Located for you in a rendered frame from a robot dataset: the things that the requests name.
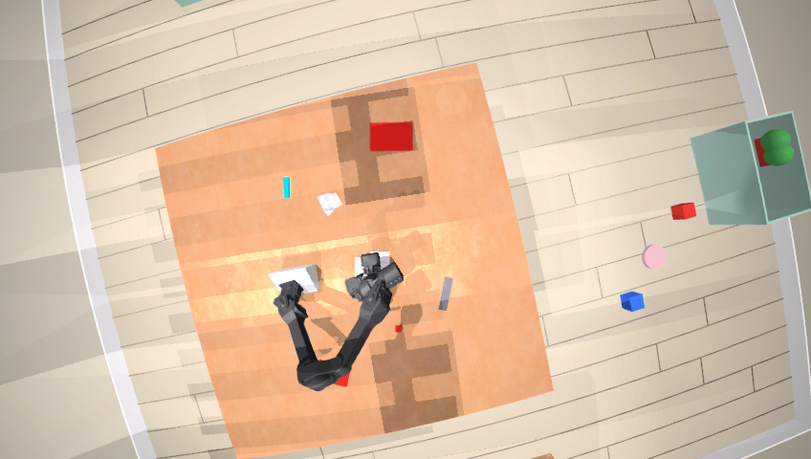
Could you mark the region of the grey flat bar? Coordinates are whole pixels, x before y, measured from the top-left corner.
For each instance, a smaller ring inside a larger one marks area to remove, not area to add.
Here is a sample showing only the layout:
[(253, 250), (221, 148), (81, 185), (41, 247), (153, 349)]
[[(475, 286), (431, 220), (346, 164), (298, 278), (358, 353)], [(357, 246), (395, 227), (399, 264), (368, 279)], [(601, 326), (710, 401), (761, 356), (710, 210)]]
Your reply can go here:
[(443, 292), (442, 292), (442, 295), (441, 295), (439, 310), (444, 310), (444, 311), (448, 310), (449, 297), (450, 297), (450, 292), (451, 292), (451, 288), (452, 288), (452, 283), (453, 283), (452, 278), (445, 277), (445, 282), (444, 282)]

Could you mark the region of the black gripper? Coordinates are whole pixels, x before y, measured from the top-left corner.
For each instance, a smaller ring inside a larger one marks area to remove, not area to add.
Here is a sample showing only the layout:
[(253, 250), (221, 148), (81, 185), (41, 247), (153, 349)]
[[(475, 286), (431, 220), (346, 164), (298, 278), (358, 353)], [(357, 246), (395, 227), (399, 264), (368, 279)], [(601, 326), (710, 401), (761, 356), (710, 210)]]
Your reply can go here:
[(380, 255), (377, 252), (366, 253), (362, 254), (360, 259), (363, 274), (366, 274), (366, 276), (363, 276), (362, 282), (370, 276), (377, 278), (377, 272), (381, 270)]

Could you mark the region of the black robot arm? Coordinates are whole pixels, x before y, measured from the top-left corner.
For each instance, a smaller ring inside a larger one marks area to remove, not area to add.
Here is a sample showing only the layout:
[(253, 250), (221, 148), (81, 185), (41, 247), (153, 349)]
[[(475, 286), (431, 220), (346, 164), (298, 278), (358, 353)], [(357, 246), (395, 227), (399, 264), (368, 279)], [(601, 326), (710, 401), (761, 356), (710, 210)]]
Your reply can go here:
[(389, 290), (404, 282), (404, 276), (395, 262), (378, 271), (377, 278), (370, 276), (362, 282), (362, 277), (363, 273), (360, 273), (345, 280), (347, 292), (353, 299), (362, 301), (360, 317), (339, 353), (326, 361), (317, 359), (304, 324), (308, 316), (306, 309), (298, 303), (304, 289), (294, 280), (278, 285), (280, 295), (274, 299), (273, 305), (289, 326), (298, 358), (296, 373), (300, 384), (322, 391), (347, 376), (373, 328), (384, 320), (390, 310), (392, 293)]

